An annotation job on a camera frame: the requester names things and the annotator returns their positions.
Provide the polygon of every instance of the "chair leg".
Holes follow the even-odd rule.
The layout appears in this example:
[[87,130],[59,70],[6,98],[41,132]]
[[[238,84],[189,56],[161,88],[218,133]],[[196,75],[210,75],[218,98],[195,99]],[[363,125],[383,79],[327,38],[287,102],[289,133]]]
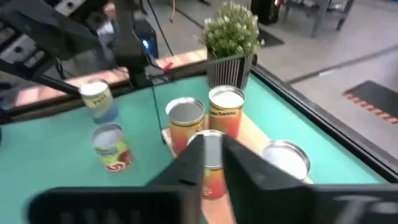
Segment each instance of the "chair leg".
[[285,6],[285,12],[284,12],[284,20],[283,23],[287,21],[287,16],[289,15],[290,7]]
[[323,23],[323,19],[326,16],[326,10],[328,9],[329,1],[322,0],[322,3],[318,9],[317,16],[315,18],[315,23],[312,27],[311,37],[315,38],[318,34],[319,27],[321,27]]
[[349,0],[347,2],[346,7],[344,8],[344,13],[346,14],[346,16],[338,21],[336,30],[340,31],[341,28],[343,27],[344,23],[346,22],[349,12],[351,11],[351,8],[353,7],[353,4],[354,4],[354,0]]

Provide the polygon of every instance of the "open can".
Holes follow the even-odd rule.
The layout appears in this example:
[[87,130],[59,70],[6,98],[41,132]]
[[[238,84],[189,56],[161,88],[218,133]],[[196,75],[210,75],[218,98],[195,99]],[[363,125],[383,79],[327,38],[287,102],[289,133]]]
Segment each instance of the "open can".
[[91,141],[107,170],[118,172],[130,166],[132,154],[123,141],[123,129],[120,125],[108,123],[100,126],[93,133]]
[[205,106],[192,97],[172,100],[166,106],[174,154],[179,155],[187,146],[188,140],[203,130]]
[[226,193],[224,170],[221,158],[221,142],[224,133],[217,130],[204,130],[189,139],[188,144],[197,136],[203,135],[205,141],[205,176],[203,179],[203,197],[218,199]]
[[308,177],[311,163],[307,154],[287,140],[272,140],[261,152],[261,157],[298,180]]
[[209,129],[237,138],[241,127],[244,94],[234,86],[218,86],[210,90]]
[[81,99],[91,110],[96,124],[111,122],[119,114],[117,106],[114,104],[108,82],[101,78],[89,80],[79,87]]

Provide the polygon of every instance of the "cutting board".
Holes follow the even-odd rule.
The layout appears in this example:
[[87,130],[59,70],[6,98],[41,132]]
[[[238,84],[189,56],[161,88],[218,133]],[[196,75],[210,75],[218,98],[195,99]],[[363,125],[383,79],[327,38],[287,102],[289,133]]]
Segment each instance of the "cutting board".
[[[208,116],[205,117],[205,127],[208,126]],[[170,137],[170,130],[162,130],[163,138],[165,139],[171,153],[175,157],[173,150],[171,150],[172,142]],[[259,154],[264,149],[270,139],[264,134],[259,127],[244,113],[242,115],[241,127],[239,130],[239,136],[237,140],[248,149]],[[304,180],[305,183],[312,184],[312,181],[307,178]],[[235,223],[233,212],[229,206],[228,194],[217,200],[202,201],[202,212],[206,217],[209,224],[233,224]]]

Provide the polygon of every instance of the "teal table surface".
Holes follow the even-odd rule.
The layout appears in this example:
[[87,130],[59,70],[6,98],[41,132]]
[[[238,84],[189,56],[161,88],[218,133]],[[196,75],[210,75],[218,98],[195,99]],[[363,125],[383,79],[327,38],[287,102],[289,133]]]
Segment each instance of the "teal table surface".
[[[155,88],[161,125],[168,126],[166,104],[181,96],[208,105],[205,77]],[[271,139],[287,139],[311,160],[310,178],[318,184],[383,183],[385,180],[254,76],[244,91],[244,112]],[[140,186],[173,159],[163,144],[151,89],[116,98],[134,160],[123,172],[107,171],[90,141],[98,127],[87,108],[3,127],[0,146],[0,223],[26,223],[25,209],[35,194],[59,186]]]

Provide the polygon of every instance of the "green leaves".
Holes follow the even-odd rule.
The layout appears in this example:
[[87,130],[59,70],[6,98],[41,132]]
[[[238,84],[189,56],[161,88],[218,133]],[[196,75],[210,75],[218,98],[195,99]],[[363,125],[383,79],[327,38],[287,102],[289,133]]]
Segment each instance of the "green leaves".
[[251,55],[260,45],[258,33],[257,16],[245,6],[224,2],[215,18],[205,19],[200,41],[217,58]]

